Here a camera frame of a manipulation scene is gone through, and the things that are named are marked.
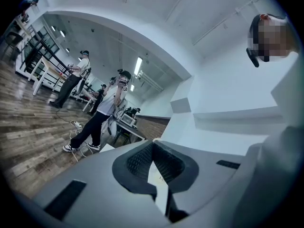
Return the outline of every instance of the white sneaker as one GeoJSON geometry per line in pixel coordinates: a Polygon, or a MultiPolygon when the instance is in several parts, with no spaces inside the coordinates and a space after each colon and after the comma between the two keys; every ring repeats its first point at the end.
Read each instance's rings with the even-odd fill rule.
{"type": "Polygon", "coordinates": [[[78,150],[78,148],[77,148],[77,149],[74,149],[74,148],[72,148],[71,145],[69,145],[69,144],[63,146],[62,149],[63,149],[65,152],[74,152],[74,151],[77,151],[77,150],[78,150]]]}
{"type": "Polygon", "coordinates": [[[100,150],[101,145],[95,146],[92,143],[88,143],[87,146],[93,150],[100,150]]]}

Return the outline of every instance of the t-shirt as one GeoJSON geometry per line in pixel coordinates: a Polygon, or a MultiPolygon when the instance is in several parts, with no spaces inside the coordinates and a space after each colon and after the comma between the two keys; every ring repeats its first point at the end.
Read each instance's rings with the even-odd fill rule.
{"type": "Polygon", "coordinates": [[[81,59],[81,61],[77,64],[77,67],[80,68],[80,70],[75,70],[72,74],[74,74],[77,77],[80,77],[81,74],[86,70],[90,68],[90,61],[87,58],[81,59]]]}
{"type": "Polygon", "coordinates": [[[127,115],[130,116],[130,117],[132,117],[132,115],[133,114],[135,115],[136,113],[137,113],[137,110],[135,108],[133,108],[132,110],[130,110],[130,111],[127,112],[127,115]]]}
{"type": "MultiPolygon", "coordinates": [[[[107,95],[103,98],[102,103],[97,108],[97,111],[104,114],[104,115],[111,115],[115,109],[114,105],[114,97],[116,95],[116,91],[118,86],[115,85],[113,88],[110,88],[107,95]]],[[[120,99],[123,100],[127,94],[127,91],[122,90],[120,95],[120,99]]]]}
{"type": "Polygon", "coordinates": [[[24,10],[27,10],[31,6],[31,3],[28,1],[23,1],[18,6],[18,15],[21,14],[24,10]]]}
{"type": "Polygon", "coordinates": [[[103,99],[104,90],[100,89],[100,90],[98,90],[98,93],[99,93],[99,95],[97,96],[97,102],[100,102],[103,99]]]}

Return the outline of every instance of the wooden floor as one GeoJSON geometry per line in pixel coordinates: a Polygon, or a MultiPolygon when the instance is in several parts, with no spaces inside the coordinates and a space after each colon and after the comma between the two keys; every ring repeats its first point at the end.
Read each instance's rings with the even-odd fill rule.
{"type": "MultiPolygon", "coordinates": [[[[85,124],[90,116],[82,112],[85,103],[70,98],[57,113],[67,122],[58,118],[57,109],[48,105],[57,93],[43,86],[33,96],[33,83],[3,61],[0,86],[0,167],[10,187],[31,198],[47,181],[77,163],[62,146],[74,129],[70,121],[85,124]]],[[[107,131],[101,139],[102,146],[113,146],[107,131]]],[[[79,152],[76,157],[82,158],[79,152]]]]}

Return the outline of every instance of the hand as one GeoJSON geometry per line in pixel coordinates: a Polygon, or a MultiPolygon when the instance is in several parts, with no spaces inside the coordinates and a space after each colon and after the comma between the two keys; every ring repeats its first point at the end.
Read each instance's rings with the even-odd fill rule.
{"type": "Polygon", "coordinates": [[[109,84],[113,86],[115,83],[116,83],[116,77],[110,78],[109,84]]]}

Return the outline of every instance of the man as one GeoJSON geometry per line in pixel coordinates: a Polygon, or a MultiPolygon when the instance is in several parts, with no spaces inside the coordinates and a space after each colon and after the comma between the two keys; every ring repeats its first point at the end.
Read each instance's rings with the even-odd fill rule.
{"type": "Polygon", "coordinates": [[[62,108],[63,104],[69,98],[74,87],[79,83],[79,81],[86,76],[90,68],[90,59],[88,51],[81,51],[82,55],[81,61],[77,66],[69,66],[69,69],[73,73],[67,78],[65,83],[61,86],[57,100],[50,101],[49,104],[55,108],[62,108]]]}
{"type": "Polygon", "coordinates": [[[258,59],[268,62],[292,51],[298,53],[298,58],[271,92],[288,127],[259,144],[254,173],[234,212],[232,226],[236,228],[260,227],[267,217],[274,217],[275,210],[286,213],[281,204],[295,203],[297,199],[290,193],[298,188],[293,186],[297,177],[300,183],[304,157],[304,58],[297,32],[287,18],[260,14],[252,21],[248,39],[247,53],[255,67],[259,66],[258,59]]]}
{"type": "Polygon", "coordinates": [[[287,18],[271,14],[254,17],[246,51],[255,67],[259,67],[258,59],[269,62],[275,57],[287,57],[292,51],[299,53],[299,50],[296,32],[287,18]]]}
{"type": "Polygon", "coordinates": [[[103,97],[104,97],[104,91],[105,91],[105,88],[106,88],[106,85],[103,84],[101,85],[102,88],[100,90],[98,90],[97,92],[93,92],[93,96],[96,97],[96,101],[94,103],[94,106],[93,106],[93,109],[91,110],[91,112],[88,112],[89,115],[93,116],[94,113],[96,112],[97,110],[97,107],[99,106],[99,104],[102,102],[103,100],[103,97]]]}
{"type": "Polygon", "coordinates": [[[39,0],[23,1],[22,3],[20,3],[18,7],[18,15],[20,14],[24,18],[26,15],[26,10],[28,10],[30,6],[37,6],[38,1],[39,0]]]}
{"type": "Polygon", "coordinates": [[[271,94],[286,123],[299,127],[304,123],[304,58],[303,45],[292,23],[271,15],[259,14],[252,20],[248,34],[247,54],[255,67],[264,62],[287,57],[291,52],[299,56],[271,94]]]}
{"type": "Polygon", "coordinates": [[[96,114],[87,122],[81,133],[72,138],[68,145],[63,146],[64,151],[76,151],[89,135],[92,136],[93,142],[88,143],[87,146],[94,150],[100,150],[102,123],[110,117],[115,110],[115,107],[125,98],[128,90],[127,84],[130,79],[131,74],[128,71],[120,72],[118,79],[111,78],[109,85],[103,92],[104,98],[102,103],[98,106],[96,114]]]}
{"type": "Polygon", "coordinates": [[[133,109],[131,109],[130,107],[125,111],[125,113],[128,115],[128,116],[130,116],[130,117],[132,117],[133,119],[135,118],[135,114],[136,113],[138,113],[138,112],[140,112],[141,111],[141,109],[140,108],[133,108],[133,109]]]}

